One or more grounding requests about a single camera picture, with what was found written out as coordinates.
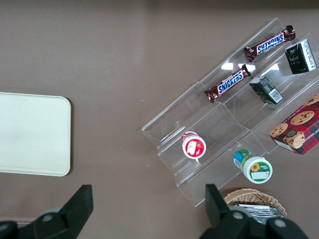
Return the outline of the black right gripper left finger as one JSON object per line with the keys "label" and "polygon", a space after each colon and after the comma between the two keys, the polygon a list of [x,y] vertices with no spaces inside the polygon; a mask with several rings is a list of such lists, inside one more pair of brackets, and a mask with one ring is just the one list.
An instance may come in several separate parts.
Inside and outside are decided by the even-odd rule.
{"label": "black right gripper left finger", "polygon": [[26,239],[75,239],[93,212],[91,185],[82,185],[57,212],[48,212],[27,226]]}

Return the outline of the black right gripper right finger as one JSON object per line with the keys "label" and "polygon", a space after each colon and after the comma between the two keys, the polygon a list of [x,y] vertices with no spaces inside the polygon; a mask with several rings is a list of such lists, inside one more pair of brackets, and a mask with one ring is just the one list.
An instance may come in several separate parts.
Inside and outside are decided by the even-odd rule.
{"label": "black right gripper right finger", "polygon": [[250,218],[241,211],[232,211],[214,184],[205,185],[205,210],[211,228],[202,239],[247,239]]}

